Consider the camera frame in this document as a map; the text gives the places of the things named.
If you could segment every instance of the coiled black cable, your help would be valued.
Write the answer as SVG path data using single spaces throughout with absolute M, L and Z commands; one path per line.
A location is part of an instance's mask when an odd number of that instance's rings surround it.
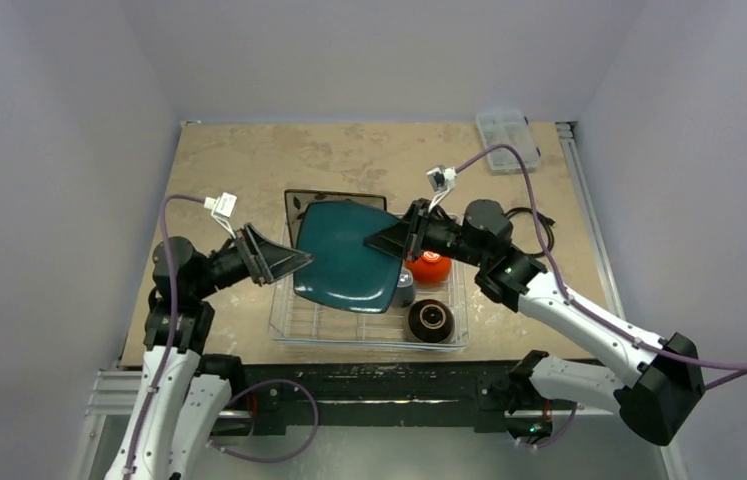
M 532 209 L 529 207 L 514 207 L 507 211 L 505 216 L 506 218 L 511 219 L 518 213 L 528 213 L 529 215 L 532 215 Z M 556 221 L 541 212 L 535 213 L 538 214 L 538 222 L 544 228 L 544 233 L 547 234 L 547 250 L 552 251 L 553 247 L 556 245 L 556 236 L 553 235 L 553 225 L 556 224 Z M 526 255 L 533 258 L 541 258 L 544 256 L 544 252 L 539 250 L 535 253 L 527 253 Z

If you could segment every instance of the white wall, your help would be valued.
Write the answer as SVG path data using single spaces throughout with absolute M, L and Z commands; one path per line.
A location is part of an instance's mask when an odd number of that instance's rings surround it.
M 183 118 L 573 120 L 644 0 L 121 0 Z
M 576 136 L 627 316 L 747 360 L 747 1 L 648 2 Z M 677 438 L 690 478 L 747 479 L 747 377 Z
M 177 130 L 115 0 L 0 0 L 0 478 L 67 478 Z

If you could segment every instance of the orange bowl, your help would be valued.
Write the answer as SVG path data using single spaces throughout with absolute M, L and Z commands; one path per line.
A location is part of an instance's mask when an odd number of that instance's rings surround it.
M 436 284 L 447 279 L 452 268 L 452 260 L 433 252 L 424 252 L 414 262 L 405 262 L 405 268 L 411 271 L 417 283 Z

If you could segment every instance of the table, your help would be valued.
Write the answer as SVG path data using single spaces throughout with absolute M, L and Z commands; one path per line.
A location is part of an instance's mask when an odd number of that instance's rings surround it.
M 605 306 L 589 231 L 555 125 L 532 123 L 531 128 L 542 153 L 542 164 L 532 175 L 538 208 L 556 220 L 553 253 L 567 283 Z M 388 210 L 400 213 L 412 200 L 430 197 L 426 170 L 438 164 L 458 165 L 481 148 L 470 123 L 187 124 L 167 193 L 212 197 L 223 191 L 233 193 L 238 196 L 234 224 L 251 222 L 278 241 L 284 228 L 286 189 L 382 194 L 388 198 Z M 528 205 L 521 175 L 493 176 L 484 162 L 459 175 L 457 188 L 442 206 L 461 214 L 477 198 L 497 200 L 503 208 Z M 171 202 L 167 223 L 171 235 L 187 237 L 204 253 L 218 248 L 227 237 L 207 210 L 190 202 Z M 538 249 L 526 215 L 515 217 L 513 238 L 524 251 Z M 147 245 L 122 366 L 141 363 L 146 298 L 153 286 L 149 256 L 160 240 L 156 229 L 152 244 Z M 467 267 L 466 273 L 472 280 L 475 269 Z M 216 315 L 205 352 L 233 353 L 249 364 L 500 360 L 521 358 L 535 349 L 564 358 L 591 356 L 543 324 L 488 301 L 472 281 L 467 291 L 470 340 L 463 350 L 451 353 L 281 346 L 268 332 L 272 294 L 269 286 L 259 288 L 245 281 L 210 297 Z

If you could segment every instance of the green plate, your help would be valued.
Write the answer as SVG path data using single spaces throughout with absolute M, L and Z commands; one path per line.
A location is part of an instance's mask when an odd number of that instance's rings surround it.
M 308 207 L 296 248 L 314 262 L 294 273 L 294 292 L 312 302 L 358 313 L 382 313 L 397 288 L 402 262 L 364 246 L 364 238 L 399 219 L 353 202 Z

